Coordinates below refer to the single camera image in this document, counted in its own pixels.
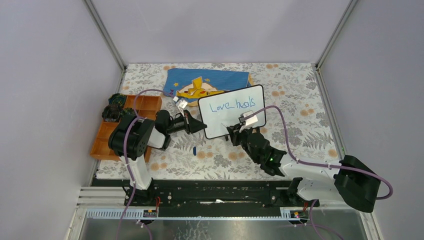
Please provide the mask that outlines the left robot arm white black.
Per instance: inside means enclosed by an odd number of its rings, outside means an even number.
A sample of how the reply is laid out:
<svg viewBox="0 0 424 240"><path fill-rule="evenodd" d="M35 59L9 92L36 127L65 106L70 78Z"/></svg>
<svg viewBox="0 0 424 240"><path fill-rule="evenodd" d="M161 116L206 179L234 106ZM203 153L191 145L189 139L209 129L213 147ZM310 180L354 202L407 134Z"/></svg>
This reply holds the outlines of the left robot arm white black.
<svg viewBox="0 0 424 240"><path fill-rule="evenodd" d="M109 136L108 147L119 156L130 176L130 186L137 190L136 199L144 206L152 204L155 192L150 187L153 178L145 162L147 147L166 150L171 134L185 131L194 134L207 128L188 110L171 117L167 110L159 110L155 120L136 115L125 116Z"/></svg>

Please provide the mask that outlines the black framed whiteboard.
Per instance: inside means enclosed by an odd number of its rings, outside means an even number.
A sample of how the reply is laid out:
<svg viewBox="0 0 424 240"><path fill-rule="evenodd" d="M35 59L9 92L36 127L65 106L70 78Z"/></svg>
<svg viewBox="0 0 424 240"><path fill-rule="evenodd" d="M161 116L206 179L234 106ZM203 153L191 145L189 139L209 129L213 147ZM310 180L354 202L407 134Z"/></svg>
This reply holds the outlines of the black framed whiteboard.
<svg viewBox="0 0 424 240"><path fill-rule="evenodd" d="M198 100L201 120L207 125L204 135L207 139L215 139L228 135L221 123L234 126L241 114L254 113L265 107L264 87L260 84L238 90L202 97Z"/></svg>

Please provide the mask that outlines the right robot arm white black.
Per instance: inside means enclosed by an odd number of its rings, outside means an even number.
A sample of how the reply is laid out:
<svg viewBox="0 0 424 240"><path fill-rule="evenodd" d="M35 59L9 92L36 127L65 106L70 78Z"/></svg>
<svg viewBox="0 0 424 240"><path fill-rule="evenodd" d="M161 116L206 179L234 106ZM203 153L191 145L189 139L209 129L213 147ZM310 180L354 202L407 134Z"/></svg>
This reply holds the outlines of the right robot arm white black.
<svg viewBox="0 0 424 240"><path fill-rule="evenodd" d="M226 130L232 145L240 146L265 173L291 180L286 193L291 205L314 200L344 201L358 211L373 212L381 180L355 156L346 155L329 164L314 159L302 164L286 151L272 147L260 132L243 129L240 124Z"/></svg>

